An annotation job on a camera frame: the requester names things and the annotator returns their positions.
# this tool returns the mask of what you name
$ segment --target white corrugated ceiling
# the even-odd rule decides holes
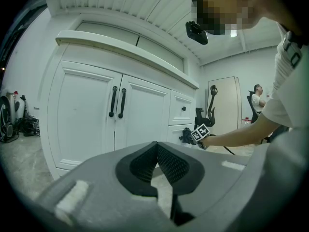
[[[187,47],[201,65],[280,42],[276,23],[262,19],[253,29],[238,31],[235,38],[210,35],[208,45],[202,46],[188,38],[185,31],[185,23],[192,20],[191,0],[59,0],[58,9],[78,7],[115,10],[145,20]]]

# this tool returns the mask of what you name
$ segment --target white t-shirt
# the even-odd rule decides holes
[[[305,66],[308,61],[308,47],[303,46],[301,51],[297,49],[303,53],[303,57],[294,70],[282,46],[286,30],[280,24],[278,27],[282,41],[277,47],[278,53],[275,57],[275,81],[269,101],[262,113],[269,120],[287,127],[304,126],[308,119],[306,102],[308,101],[309,68]]]
[[[252,95],[252,106],[255,109],[256,112],[261,112],[263,110],[263,107],[260,106],[260,100],[263,100],[261,97],[259,97],[256,94]]]

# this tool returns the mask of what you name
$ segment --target ceiling beam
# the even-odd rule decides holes
[[[247,47],[246,47],[245,35],[243,33],[243,30],[238,30],[238,35],[239,35],[240,43],[242,46],[242,50],[245,52],[247,50]]]

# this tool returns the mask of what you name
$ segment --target black handle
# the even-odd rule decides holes
[[[112,103],[111,103],[111,111],[109,113],[110,117],[114,116],[114,106],[115,106],[115,99],[116,99],[116,92],[118,88],[116,86],[112,87],[113,93],[112,93]]]
[[[119,118],[122,118],[124,116],[124,107],[125,107],[125,101],[126,101],[126,89],[123,88],[121,90],[122,92],[122,99],[121,99],[121,109],[120,109],[120,114],[118,114]]]

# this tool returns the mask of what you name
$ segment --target man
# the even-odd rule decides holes
[[[203,145],[249,145],[261,141],[280,125],[308,126],[309,115],[303,103],[309,100],[305,91],[308,90],[305,76],[309,76],[307,47],[309,41],[301,10],[294,10],[292,14],[281,0],[192,1],[197,7],[197,23],[208,33],[223,34],[230,25],[236,26],[237,29],[250,29],[262,17],[267,17],[278,23],[282,38],[275,57],[273,92],[257,121],[248,127],[224,135],[206,137],[201,140]]]
[[[254,86],[254,94],[252,95],[251,101],[255,111],[260,114],[266,102],[261,98],[263,88],[259,84]]]

